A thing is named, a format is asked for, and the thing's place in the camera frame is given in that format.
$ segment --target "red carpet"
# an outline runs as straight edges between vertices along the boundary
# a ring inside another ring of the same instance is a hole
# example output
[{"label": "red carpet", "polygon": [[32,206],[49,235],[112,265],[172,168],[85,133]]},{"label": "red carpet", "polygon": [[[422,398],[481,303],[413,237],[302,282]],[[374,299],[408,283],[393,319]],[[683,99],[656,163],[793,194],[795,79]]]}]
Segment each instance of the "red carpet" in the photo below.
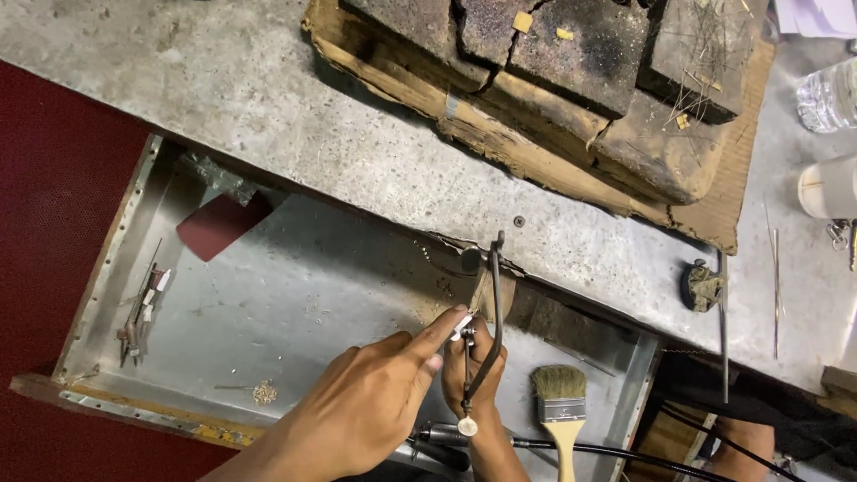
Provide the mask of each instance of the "red carpet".
[{"label": "red carpet", "polygon": [[7,63],[0,79],[0,479],[199,478],[234,452],[7,389],[62,350],[148,129]]}]

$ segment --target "paint brush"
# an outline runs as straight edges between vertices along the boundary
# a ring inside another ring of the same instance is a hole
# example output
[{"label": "paint brush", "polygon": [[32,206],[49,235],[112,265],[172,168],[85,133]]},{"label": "paint brush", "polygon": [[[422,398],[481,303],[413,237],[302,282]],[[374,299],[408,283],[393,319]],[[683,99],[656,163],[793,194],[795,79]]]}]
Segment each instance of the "paint brush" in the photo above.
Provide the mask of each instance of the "paint brush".
[{"label": "paint brush", "polygon": [[538,418],[556,442],[559,482],[574,482],[574,441],[586,421],[586,375],[570,365],[543,366],[533,372]]}]

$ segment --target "wooden brush handle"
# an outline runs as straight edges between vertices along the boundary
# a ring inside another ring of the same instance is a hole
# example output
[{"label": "wooden brush handle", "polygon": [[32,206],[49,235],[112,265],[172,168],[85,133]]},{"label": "wooden brush handle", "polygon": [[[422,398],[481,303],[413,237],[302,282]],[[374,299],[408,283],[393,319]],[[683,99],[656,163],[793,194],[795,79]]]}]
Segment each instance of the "wooden brush handle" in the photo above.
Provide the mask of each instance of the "wooden brush handle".
[{"label": "wooden brush handle", "polygon": [[574,465],[572,464],[572,453],[574,441],[578,438],[580,428],[586,420],[574,420],[572,422],[549,422],[544,425],[550,435],[554,437],[558,458],[560,460],[559,482],[574,482]]}]

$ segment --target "wire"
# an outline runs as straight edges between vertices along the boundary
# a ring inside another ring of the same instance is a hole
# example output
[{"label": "wire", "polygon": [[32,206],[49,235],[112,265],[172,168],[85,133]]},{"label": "wire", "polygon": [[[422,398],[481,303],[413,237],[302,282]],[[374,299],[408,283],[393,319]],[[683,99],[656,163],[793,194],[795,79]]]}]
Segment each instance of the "wire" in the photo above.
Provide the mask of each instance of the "wire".
[{"label": "wire", "polygon": [[672,405],[670,405],[668,403],[664,403],[663,405],[661,405],[661,412],[666,413],[669,417],[672,417],[673,419],[680,421],[682,424],[688,425],[688,426],[690,426],[690,427],[692,427],[698,431],[703,431],[709,435],[713,435],[714,437],[719,438],[721,442],[726,443],[729,447],[732,447],[733,449],[738,450],[742,454],[750,457],[751,459],[753,459],[756,462],[764,465],[765,467],[768,467],[770,470],[774,471],[775,473],[782,475],[786,479],[792,480],[793,482],[805,482],[800,477],[794,475],[793,473],[787,472],[780,467],[777,467],[776,465],[768,462],[767,460],[763,459],[762,457],[759,457],[758,455],[754,454],[750,450],[747,450],[747,449],[741,447],[739,444],[732,442],[731,440],[724,437],[723,435],[721,435],[721,434],[719,434],[719,433],[717,433],[711,429],[707,429],[700,424],[692,422],[691,420],[689,420],[689,419],[693,418],[693,416],[690,413],[687,413],[683,410],[680,410],[679,408],[673,407]]},{"label": "wire", "polygon": [[[514,447],[520,447],[522,449],[556,450],[556,442],[554,442],[553,440],[532,440],[528,438],[515,437],[513,439],[512,445]],[[618,457],[629,461],[638,461],[644,464],[653,465],[655,467],[672,470],[673,472],[684,473],[685,475],[690,475],[691,477],[696,477],[700,480],[707,480],[709,482],[735,482],[734,480],[729,479],[727,477],[723,477],[722,475],[706,472],[705,470],[698,469],[696,467],[689,467],[684,464],[668,461],[666,459],[655,457],[653,455],[631,452],[630,450],[614,449],[612,447],[592,445],[589,443],[575,443],[574,451],[585,452],[587,454],[609,455],[612,457]]]}]

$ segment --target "concrete workbench top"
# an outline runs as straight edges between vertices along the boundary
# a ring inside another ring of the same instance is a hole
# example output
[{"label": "concrete workbench top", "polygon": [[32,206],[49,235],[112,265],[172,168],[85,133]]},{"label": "concrete workbench top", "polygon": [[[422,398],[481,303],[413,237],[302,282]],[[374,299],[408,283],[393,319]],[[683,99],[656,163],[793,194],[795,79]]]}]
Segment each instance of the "concrete workbench top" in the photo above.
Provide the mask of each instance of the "concrete workbench top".
[{"label": "concrete workbench top", "polygon": [[[298,0],[0,0],[0,58],[400,225],[482,247],[505,229],[504,254],[527,274],[720,352],[716,310],[685,309],[677,281],[685,262],[717,266],[713,250],[547,192],[445,143],[428,121],[317,58],[299,26],[305,8]],[[842,44],[781,45],[777,56],[740,254],[729,260],[730,355],[821,393],[824,365],[857,368],[857,342],[847,350],[857,276],[831,249],[825,221],[771,186],[801,163],[853,152],[857,139],[814,135],[794,114],[794,79],[844,58]],[[781,232],[779,360],[765,203]],[[516,215],[526,219],[521,228]]]}]

